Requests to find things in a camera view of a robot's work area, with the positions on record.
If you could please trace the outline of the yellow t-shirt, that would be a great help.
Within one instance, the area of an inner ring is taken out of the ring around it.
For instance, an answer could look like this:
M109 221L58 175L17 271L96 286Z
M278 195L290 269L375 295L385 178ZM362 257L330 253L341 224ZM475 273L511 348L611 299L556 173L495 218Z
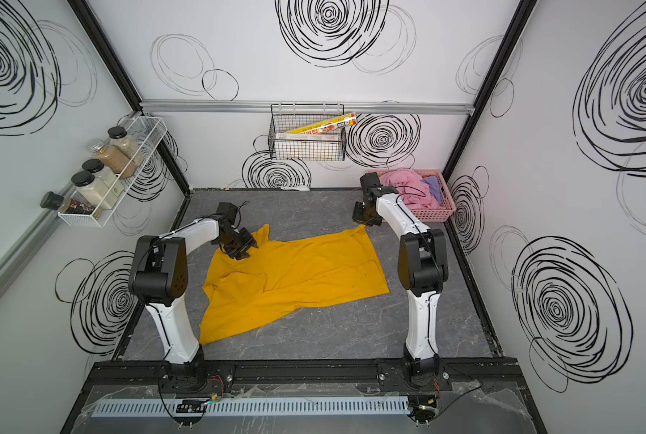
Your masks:
M212 257L203 292L209 305L200 324L201 345L273 323L299 309L320 309L386 295L390 289L366 228L291 242L253 235L248 258L221 251Z

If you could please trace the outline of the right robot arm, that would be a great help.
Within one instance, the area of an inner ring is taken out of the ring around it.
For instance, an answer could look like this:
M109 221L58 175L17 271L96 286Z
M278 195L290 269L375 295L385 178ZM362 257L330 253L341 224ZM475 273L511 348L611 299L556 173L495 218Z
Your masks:
M437 343L438 304L449 278L446 237L421 222L393 186L377 173L360 178L363 200L355 204L353 220L365 226L387 222L399 239L397 274L407 291L408 335L404 344L404 377L419 389L442 376Z

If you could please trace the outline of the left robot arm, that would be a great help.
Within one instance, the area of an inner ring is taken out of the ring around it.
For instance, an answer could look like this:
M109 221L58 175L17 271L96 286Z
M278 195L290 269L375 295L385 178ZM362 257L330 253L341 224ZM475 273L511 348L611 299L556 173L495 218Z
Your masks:
M221 202L217 210L159 236L143 236L128 278L128 289L154 320L164 355L159 389L197 392L207 383L202 345L192 331L185 292L188 254L205 244L216 245L232 260L244 260L257 246L250 232L239 228L241 207Z

